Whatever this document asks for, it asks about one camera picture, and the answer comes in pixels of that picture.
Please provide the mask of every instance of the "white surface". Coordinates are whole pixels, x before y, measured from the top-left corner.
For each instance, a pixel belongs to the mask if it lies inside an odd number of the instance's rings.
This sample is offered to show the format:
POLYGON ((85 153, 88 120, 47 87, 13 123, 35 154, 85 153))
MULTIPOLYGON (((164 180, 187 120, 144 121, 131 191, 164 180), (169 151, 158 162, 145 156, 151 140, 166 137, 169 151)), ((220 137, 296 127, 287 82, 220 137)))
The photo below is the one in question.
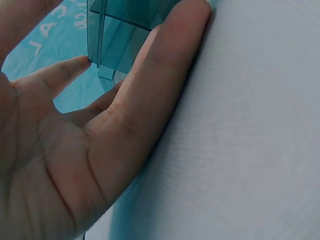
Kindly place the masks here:
POLYGON ((109 238, 87 239, 319 240, 319 13, 319 0, 222 0, 109 238))

